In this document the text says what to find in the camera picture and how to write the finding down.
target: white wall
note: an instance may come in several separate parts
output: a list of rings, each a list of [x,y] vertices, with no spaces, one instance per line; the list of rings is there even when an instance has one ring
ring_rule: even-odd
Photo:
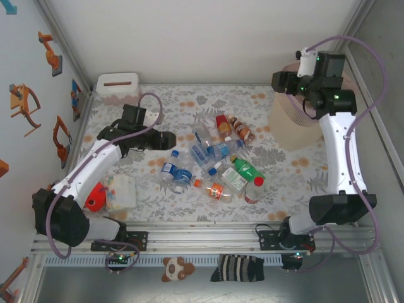
[[[71,80],[74,77],[66,58],[63,72],[53,78],[38,31],[49,33],[33,1],[13,0],[17,15],[6,15],[0,7],[0,159],[9,172],[0,178],[0,282],[3,282],[30,252],[36,233],[32,194],[63,176],[61,161],[52,141],[56,115],[62,117],[73,140],[80,120],[73,122]],[[56,54],[58,46],[50,42]],[[10,109],[9,85],[22,83],[37,95],[41,109],[32,114],[41,127],[24,138],[31,126]],[[33,101],[28,98],[33,109]],[[68,144],[60,130],[59,141]]]
[[[268,83],[295,51],[342,33],[360,0],[47,0],[93,83]]]

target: orange sticker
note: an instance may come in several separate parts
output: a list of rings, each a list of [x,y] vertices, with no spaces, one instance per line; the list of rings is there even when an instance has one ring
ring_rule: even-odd
[[[217,200],[220,199],[222,193],[223,193],[223,188],[224,186],[221,186],[217,183],[214,183],[210,189],[210,194],[209,196],[211,196],[212,198],[215,198]]]

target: red bottle cap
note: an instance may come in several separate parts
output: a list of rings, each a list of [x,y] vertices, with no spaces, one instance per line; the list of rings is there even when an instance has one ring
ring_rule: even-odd
[[[201,186],[201,181],[198,180],[198,179],[196,179],[196,180],[195,180],[195,183],[194,183],[194,186],[195,186],[195,187],[200,187],[200,186]]]
[[[255,184],[256,186],[262,186],[262,185],[264,184],[264,178],[262,178],[262,177],[256,177],[256,178],[254,179],[254,184]]]

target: stuffed toy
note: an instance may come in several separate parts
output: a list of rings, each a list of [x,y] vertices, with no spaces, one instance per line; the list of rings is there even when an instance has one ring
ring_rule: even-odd
[[[183,280],[195,271],[195,266],[192,263],[185,263],[182,257],[164,258],[163,263],[165,265],[163,282]]]

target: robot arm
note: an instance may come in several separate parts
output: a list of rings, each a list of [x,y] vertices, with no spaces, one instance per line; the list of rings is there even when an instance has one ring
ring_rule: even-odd
[[[280,71],[273,75],[274,91],[302,95],[316,110],[326,143],[328,161],[328,194],[313,196],[309,209],[286,218],[281,225],[280,242],[292,247],[318,225],[356,222],[367,213],[367,208],[357,194],[348,173],[345,140],[347,129],[355,120],[357,111],[355,94],[342,90],[343,54],[302,49],[296,53],[300,59],[298,72]],[[376,196],[367,194],[359,167],[355,130],[350,135],[350,158],[359,189],[371,206],[376,206]]]
[[[168,150],[175,147],[175,134],[159,132],[154,129],[136,137],[118,140],[122,136],[145,129],[145,119],[146,123],[151,125],[155,122],[157,115],[153,121],[150,121],[151,116],[154,114],[147,115],[146,109],[128,104],[124,105],[122,118],[100,132],[92,149],[67,177],[55,184],[50,191],[40,189],[32,196],[37,232],[46,235],[45,221],[48,209],[56,195],[62,192],[50,218],[53,239],[73,247],[84,240],[103,239],[119,242],[126,240],[126,225],[124,223],[111,218],[98,217],[93,213],[83,211],[82,208],[97,182],[104,176],[109,167],[128,153],[129,149]],[[110,141],[112,144],[98,151]],[[83,164],[87,162],[88,164],[82,169]]]

